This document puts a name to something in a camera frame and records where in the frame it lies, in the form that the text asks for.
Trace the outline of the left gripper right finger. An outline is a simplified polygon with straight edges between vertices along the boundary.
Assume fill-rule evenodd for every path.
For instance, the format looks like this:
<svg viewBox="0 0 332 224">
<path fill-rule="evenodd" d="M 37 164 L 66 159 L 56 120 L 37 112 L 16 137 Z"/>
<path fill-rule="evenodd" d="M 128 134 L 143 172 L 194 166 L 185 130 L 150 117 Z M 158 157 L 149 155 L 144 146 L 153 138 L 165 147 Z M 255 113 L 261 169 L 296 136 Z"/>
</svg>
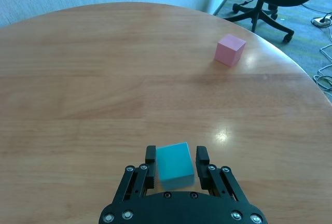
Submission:
<svg viewBox="0 0 332 224">
<path fill-rule="evenodd" d="M 228 166 L 218 168 L 210 163 L 207 148 L 197 146 L 196 169 L 201 189 L 209 195 L 246 203 L 246 196 Z"/>
</svg>

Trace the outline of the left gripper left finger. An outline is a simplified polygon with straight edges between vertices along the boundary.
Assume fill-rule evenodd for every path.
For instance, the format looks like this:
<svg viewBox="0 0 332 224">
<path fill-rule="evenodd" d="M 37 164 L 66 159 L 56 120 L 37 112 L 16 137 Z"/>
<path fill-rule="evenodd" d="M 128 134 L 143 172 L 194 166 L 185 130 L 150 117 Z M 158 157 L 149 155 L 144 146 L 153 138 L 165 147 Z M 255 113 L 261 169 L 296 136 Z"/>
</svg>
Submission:
<svg viewBox="0 0 332 224">
<path fill-rule="evenodd" d="M 145 162 L 138 167 L 126 166 L 114 196 L 114 203 L 143 198 L 148 189 L 154 189 L 156 175 L 156 146 L 147 146 Z"/>
</svg>

